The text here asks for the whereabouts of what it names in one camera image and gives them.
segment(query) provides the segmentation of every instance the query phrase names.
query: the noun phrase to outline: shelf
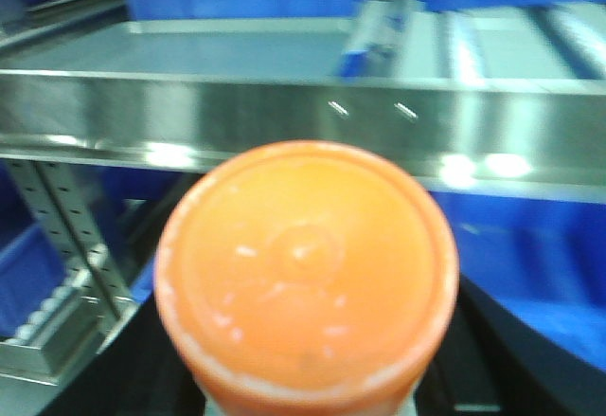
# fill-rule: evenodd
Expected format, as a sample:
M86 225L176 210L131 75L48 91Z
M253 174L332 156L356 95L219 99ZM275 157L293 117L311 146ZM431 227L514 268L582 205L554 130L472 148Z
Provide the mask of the shelf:
M0 42L0 156L206 172L313 138L384 155L429 188L606 199L606 81L601 54L583 52L603 6L373 0L355 20L154 23L113 10ZM356 58L359 76L339 78ZM495 169L495 155L522 167Z

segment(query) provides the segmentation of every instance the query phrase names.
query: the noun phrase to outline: perforated metal post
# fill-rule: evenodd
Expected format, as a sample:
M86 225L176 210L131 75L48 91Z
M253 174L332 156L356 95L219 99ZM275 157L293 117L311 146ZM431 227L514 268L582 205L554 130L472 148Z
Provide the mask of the perforated metal post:
M67 273L90 272L91 297L114 324L134 306L127 281L135 268L94 169L22 160L7 166Z

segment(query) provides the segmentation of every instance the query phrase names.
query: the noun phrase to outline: stainless steel shelf edge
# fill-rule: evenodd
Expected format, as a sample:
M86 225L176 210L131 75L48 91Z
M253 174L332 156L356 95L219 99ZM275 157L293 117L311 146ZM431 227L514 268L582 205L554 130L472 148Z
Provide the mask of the stainless steel shelf edge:
M606 189L605 100L600 81L471 88L4 71L0 156L204 172L263 143L313 138L369 149L459 189L483 181L522 192Z

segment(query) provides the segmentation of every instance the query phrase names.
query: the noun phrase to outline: orange bottle cap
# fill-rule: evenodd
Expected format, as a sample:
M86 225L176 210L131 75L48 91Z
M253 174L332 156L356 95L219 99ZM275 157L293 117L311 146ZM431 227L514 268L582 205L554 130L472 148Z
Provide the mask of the orange bottle cap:
M457 285L430 195L374 154L316 141L257 148L201 179L169 220L155 280L203 386L299 403L410 388Z

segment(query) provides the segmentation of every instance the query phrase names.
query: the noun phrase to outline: metal tray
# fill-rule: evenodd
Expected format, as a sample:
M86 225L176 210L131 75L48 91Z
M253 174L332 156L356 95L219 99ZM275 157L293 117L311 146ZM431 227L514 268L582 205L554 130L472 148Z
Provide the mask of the metal tray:
M336 74L350 29L339 18L126 22L13 68L319 81Z

